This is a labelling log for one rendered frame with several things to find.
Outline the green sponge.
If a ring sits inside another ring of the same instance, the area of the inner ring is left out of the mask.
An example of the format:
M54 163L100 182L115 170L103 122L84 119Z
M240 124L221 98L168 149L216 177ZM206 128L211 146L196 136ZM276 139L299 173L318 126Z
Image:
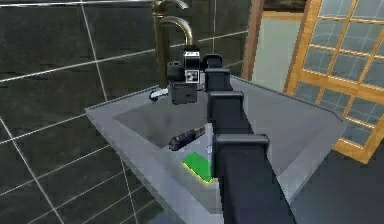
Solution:
M205 183L212 181L211 163L197 152L188 154L182 163Z

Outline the wooden glass pane door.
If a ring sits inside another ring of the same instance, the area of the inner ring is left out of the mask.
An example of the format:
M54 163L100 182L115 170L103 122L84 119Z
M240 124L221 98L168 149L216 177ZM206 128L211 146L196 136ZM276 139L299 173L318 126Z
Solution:
M334 150L368 163L384 140L384 0L307 0L284 92L342 114Z

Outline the wooden door frame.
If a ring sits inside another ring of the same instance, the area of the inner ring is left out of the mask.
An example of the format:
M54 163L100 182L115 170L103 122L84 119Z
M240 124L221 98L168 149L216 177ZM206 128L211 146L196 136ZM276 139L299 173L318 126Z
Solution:
M251 0L251 6L249 9L247 38L244 47L243 66L241 71L241 78L248 81L251 81L253 76L255 57L258 46L258 38L263 15L266 14L267 16L272 16L273 18L277 19L291 19L293 21L300 22L300 28L297 34L293 51L293 54L296 54L300 45L300 38L304 30L305 21L308 15L311 0L306 1L304 10L302 12L264 12L264 2L265 0Z

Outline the brass tap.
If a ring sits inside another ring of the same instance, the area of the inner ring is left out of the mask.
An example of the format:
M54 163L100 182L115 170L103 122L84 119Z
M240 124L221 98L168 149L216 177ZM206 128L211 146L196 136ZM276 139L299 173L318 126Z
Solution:
M175 26L178 26L184 33L186 46L194 46L196 44L191 25L182 18L167 15L167 8L171 4L175 4L180 9L189 8L188 4L183 0L153 0L151 4L160 88L166 88L168 86L167 63L170 59L170 45L169 35L165 25L174 24Z

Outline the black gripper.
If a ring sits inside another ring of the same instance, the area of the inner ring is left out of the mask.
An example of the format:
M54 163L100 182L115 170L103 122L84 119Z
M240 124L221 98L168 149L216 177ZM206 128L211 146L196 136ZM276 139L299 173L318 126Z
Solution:
M197 101L197 85L199 84L199 70L186 68L181 61L167 64L168 89L152 91L149 99L156 102L161 96L169 92L174 105L195 103Z

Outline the grey sink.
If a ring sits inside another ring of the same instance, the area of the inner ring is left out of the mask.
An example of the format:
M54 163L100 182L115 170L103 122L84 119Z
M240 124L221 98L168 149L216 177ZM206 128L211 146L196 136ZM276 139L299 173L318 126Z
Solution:
M287 202L311 177L341 137L347 121L327 108L234 77L244 94L243 107L252 130L270 140L267 158ZM210 158L212 126L207 123L207 93L197 101L174 105L156 102L145 89L87 108L86 115L176 224L224 224L219 182L203 182L182 160L197 152ZM205 134L178 151L170 140L194 128Z

